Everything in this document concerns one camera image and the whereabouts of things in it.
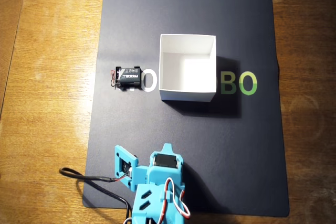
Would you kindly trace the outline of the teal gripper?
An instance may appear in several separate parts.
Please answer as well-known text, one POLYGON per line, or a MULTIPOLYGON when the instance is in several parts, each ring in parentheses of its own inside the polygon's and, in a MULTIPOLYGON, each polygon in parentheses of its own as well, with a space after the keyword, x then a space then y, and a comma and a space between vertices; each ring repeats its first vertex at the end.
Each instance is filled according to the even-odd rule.
POLYGON ((183 164, 171 143, 151 154, 149 166, 133 162, 133 216, 185 216, 183 164))

